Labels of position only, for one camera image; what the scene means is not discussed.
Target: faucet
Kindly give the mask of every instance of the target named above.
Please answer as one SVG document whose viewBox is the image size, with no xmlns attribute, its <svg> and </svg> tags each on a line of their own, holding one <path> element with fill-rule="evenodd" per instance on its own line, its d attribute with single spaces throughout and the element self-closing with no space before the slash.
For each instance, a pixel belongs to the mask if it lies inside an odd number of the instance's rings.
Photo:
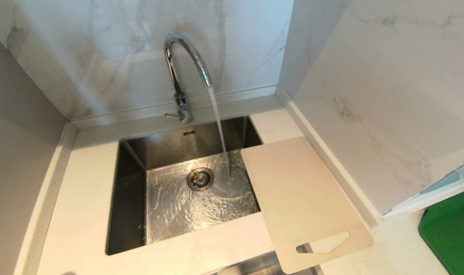
<svg viewBox="0 0 464 275">
<path fill-rule="evenodd" d="M 174 89 L 176 90 L 176 93 L 174 94 L 174 99 L 176 100 L 178 112 L 166 113 L 166 116 L 180 118 L 183 124 L 186 124 L 190 123 L 193 120 L 193 114 L 186 105 L 186 98 L 184 96 L 184 92 L 181 91 L 181 87 L 179 86 L 178 75 L 176 74 L 176 70 L 174 70 L 174 63 L 172 61 L 172 45 L 174 43 L 178 43 L 181 46 L 183 46 L 184 49 L 188 52 L 188 54 L 190 54 L 191 58 L 193 59 L 196 65 L 196 68 L 200 72 L 200 76 L 205 87 L 211 86 L 212 83 L 210 74 L 206 69 L 206 65 L 204 64 L 204 61 L 200 53 L 193 45 L 193 43 L 191 43 L 191 41 L 181 33 L 169 33 L 164 41 L 164 52 L 166 54 L 167 66 L 169 66 L 169 72 L 171 73 L 172 83 L 174 84 Z"/>
</svg>

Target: cutting board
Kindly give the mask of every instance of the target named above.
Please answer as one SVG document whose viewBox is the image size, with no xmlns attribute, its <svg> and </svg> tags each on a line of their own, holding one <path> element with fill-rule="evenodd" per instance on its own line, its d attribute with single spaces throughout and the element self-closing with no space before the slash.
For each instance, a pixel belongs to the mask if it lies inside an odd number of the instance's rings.
<svg viewBox="0 0 464 275">
<path fill-rule="evenodd" d="M 241 153 L 285 273 L 373 245 L 369 229 L 305 137 Z"/>
</svg>

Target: white marble wall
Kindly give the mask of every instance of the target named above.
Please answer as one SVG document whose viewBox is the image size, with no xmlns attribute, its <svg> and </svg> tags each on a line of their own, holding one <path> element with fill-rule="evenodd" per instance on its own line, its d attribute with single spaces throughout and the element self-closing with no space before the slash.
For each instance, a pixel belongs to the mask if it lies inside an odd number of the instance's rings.
<svg viewBox="0 0 464 275">
<path fill-rule="evenodd" d="M 0 1 L 0 40 L 73 120 L 172 102 L 163 52 L 171 31 L 201 51 L 216 93 L 278 83 L 292 6 L 293 0 L 7 0 Z M 206 95 L 190 58 L 176 57 L 188 97 Z"/>
<path fill-rule="evenodd" d="M 280 86 L 383 214 L 464 163 L 464 0 L 318 3 Z"/>
</svg>

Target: white countertop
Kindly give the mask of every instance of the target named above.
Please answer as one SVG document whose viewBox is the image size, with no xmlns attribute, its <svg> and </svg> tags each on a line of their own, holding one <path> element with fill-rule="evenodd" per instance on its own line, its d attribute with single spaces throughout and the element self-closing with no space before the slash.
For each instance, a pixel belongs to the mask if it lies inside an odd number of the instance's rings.
<svg viewBox="0 0 464 275">
<path fill-rule="evenodd" d="M 214 120 L 210 107 L 197 108 L 193 115 L 191 125 Z M 250 115 L 263 143 L 303 136 L 273 95 L 221 104 L 220 115 Z M 202 275 L 274 250 L 259 212 L 120 254 L 105 254 L 118 141 L 181 127 L 178 120 L 159 116 L 78 133 L 38 274 Z M 378 226 L 373 230 L 373 247 L 321 265 L 324 274 L 397 275 L 419 269 L 417 274 L 447 274 L 418 237 L 417 219 L 410 216 Z"/>
</svg>

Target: drain strainer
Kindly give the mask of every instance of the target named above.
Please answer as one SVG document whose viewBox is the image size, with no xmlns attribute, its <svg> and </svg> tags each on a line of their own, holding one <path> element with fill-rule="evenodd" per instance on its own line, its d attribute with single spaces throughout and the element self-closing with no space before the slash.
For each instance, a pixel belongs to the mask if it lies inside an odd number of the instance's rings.
<svg viewBox="0 0 464 275">
<path fill-rule="evenodd" d="M 210 188 L 214 180 L 213 172 L 206 168 L 194 169 L 188 175 L 188 186 L 195 191 Z"/>
</svg>

